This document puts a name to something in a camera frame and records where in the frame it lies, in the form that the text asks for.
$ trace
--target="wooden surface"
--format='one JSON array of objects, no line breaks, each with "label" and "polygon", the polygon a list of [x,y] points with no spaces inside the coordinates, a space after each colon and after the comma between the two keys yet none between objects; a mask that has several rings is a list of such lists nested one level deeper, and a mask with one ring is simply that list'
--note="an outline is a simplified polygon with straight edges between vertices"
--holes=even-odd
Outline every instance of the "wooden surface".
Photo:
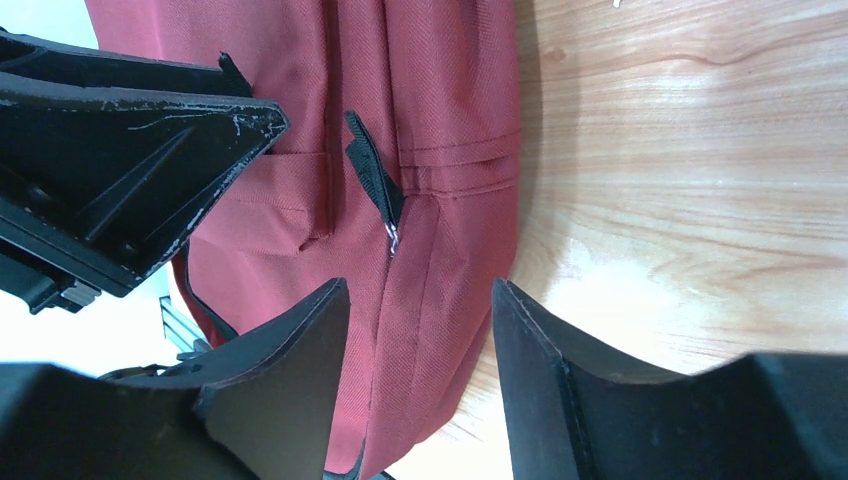
[{"label": "wooden surface", "polygon": [[[513,280],[694,373],[848,352],[848,2],[517,0]],[[398,480],[511,478],[493,344]]]}]

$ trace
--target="white surface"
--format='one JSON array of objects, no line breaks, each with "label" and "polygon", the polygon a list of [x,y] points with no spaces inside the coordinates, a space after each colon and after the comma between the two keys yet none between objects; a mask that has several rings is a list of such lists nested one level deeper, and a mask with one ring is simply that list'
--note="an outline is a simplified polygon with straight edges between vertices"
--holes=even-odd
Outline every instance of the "white surface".
[{"label": "white surface", "polygon": [[[0,0],[0,26],[97,48],[83,0]],[[159,313],[165,295],[164,269],[127,298],[103,295],[76,315],[49,309],[32,316],[24,302],[0,291],[0,362],[46,361],[88,375],[173,364],[177,349],[165,340]]]}]

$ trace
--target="zipper pull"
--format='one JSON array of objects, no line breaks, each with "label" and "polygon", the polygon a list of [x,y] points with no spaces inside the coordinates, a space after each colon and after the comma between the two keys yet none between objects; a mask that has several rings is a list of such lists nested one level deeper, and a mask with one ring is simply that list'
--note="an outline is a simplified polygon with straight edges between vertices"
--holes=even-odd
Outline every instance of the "zipper pull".
[{"label": "zipper pull", "polygon": [[394,257],[400,244],[398,225],[406,197],[383,168],[377,146],[359,115],[353,111],[347,111],[344,115],[347,126],[353,134],[353,141],[347,146],[345,153],[350,158],[365,193],[380,210],[383,224],[389,234],[389,252]]}]

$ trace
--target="red fabric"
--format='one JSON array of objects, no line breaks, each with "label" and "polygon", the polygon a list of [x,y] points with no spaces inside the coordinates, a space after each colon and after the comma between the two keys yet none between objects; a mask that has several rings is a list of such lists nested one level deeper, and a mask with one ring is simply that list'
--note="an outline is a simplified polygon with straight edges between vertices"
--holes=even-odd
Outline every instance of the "red fabric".
[{"label": "red fabric", "polygon": [[[239,333],[346,277],[351,325],[326,468],[363,478],[453,414],[517,241],[512,2],[88,0],[104,50],[215,65],[231,54],[292,128],[192,237],[194,291]],[[408,195],[390,261],[343,148],[365,122]]]}]

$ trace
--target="zipper pull tab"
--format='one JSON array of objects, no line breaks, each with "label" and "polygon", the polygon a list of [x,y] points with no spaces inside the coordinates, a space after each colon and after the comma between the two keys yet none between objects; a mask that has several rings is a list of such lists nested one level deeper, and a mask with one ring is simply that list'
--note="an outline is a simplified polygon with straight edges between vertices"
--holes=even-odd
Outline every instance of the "zipper pull tab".
[{"label": "zipper pull tab", "polygon": [[386,232],[389,234],[389,253],[394,257],[400,244],[398,225],[406,197],[383,168],[377,146],[359,115],[353,111],[347,111],[344,115],[347,126],[353,134],[353,141],[347,146],[345,153],[350,158],[365,193],[380,211]]}]

